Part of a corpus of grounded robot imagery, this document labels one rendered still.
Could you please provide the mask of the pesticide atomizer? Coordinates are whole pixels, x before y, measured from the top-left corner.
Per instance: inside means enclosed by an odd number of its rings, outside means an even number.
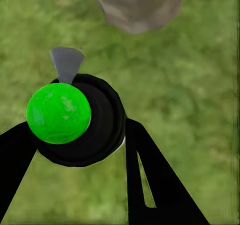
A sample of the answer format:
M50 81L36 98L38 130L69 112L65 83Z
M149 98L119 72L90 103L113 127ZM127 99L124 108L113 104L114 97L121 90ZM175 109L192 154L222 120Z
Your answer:
M58 79L37 90L26 109L33 143L66 167L104 160L126 141L127 113L118 92L102 78L77 73L83 52L62 46L50 55Z

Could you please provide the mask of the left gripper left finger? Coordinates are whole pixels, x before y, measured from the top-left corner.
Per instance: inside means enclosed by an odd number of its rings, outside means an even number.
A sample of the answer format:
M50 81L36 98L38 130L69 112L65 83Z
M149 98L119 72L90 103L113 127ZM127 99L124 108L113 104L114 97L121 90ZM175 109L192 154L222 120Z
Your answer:
M0 223L36 150L27 121L0 136Z

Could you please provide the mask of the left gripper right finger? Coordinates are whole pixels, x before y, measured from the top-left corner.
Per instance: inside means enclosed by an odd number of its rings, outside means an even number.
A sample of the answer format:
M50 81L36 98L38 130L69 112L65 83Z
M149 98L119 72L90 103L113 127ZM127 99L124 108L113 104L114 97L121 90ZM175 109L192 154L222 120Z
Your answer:
M144 126L125 119L129 225L210 225ZM145 205L139 152L156 208Z

